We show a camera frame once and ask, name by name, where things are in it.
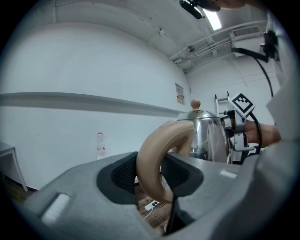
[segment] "ceiling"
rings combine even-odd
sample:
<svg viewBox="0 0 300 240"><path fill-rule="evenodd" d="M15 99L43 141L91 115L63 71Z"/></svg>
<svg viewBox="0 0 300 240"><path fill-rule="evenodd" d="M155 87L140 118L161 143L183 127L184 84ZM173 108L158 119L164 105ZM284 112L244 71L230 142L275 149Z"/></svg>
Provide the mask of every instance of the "ceiling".
<svg viewBox="0 0 300 240"><path fill-rule="evenodd" d="M251 6L221 9L217 15L222 28L214 31L207 18L195 19L179 0L42 0L28 13L21 29L61 22L105 25L141 39L187 72L230 52L230 30L225 29L235 25L264 29L266 25L266 15ZM187 50L189 45L196 53Z"/></svg>

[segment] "black mesh pad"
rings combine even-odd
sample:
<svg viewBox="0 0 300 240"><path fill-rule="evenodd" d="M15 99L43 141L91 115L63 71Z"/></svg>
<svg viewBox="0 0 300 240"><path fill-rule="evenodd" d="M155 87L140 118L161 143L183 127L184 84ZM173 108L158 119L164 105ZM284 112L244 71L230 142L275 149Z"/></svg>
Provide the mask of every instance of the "black mesh pad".
<svg viewBox="0 0 300 240"><path fill-rule="evenodd" d="M97 176L97 187L114 203L135 204L136 156L129 156L103 168Z"/></svg>
<svg viewBox="0 0 300 240"><path fill-rule="evenodd" d="M167 154L161 172L174 193L174 198L191 195L203 182L200 169Z"/></svg>

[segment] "power strip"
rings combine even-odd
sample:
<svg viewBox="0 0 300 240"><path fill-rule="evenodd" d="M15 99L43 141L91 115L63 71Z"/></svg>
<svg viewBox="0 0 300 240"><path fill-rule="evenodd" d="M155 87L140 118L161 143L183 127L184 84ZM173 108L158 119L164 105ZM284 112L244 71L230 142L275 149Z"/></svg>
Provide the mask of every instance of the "power strip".
<svg viewBox="0 0 300 240"><path fill-rule="evenodd" d="M150 211L152 208L154 208L156 205L158 205L158 201L152 201L148 205L145 206L146 211Z"/></svg>

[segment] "kettle handle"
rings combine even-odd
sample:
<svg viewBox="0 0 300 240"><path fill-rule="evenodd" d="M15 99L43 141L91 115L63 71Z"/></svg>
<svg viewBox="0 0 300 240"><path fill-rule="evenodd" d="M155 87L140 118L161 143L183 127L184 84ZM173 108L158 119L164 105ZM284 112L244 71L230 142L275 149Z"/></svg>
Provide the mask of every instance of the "kettle handle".
<svg viewBox="0 0 300 240"><path fill-rule="evenodd" d="M170 149L188 157L193 140L194 124L191 121L168 121L152 132L136 158L136 174L142 189L152 199L171 203L173 192L164 188L159 178L160 166Z"/></svg>

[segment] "kettle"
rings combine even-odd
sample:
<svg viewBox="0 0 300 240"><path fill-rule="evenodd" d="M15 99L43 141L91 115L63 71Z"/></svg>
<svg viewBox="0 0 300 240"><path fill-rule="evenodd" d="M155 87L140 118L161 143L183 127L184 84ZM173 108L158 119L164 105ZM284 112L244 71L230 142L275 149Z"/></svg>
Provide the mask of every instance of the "kettle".
<svg viewBox="0 0 300 240"><path fill-rule="evenodd" d="M193 99L193 110L181 114L177 122L188 120L194 124L193 140L189 156L207 161L228 163L229 144L221 119L200 109L200 101Z"/></svg>

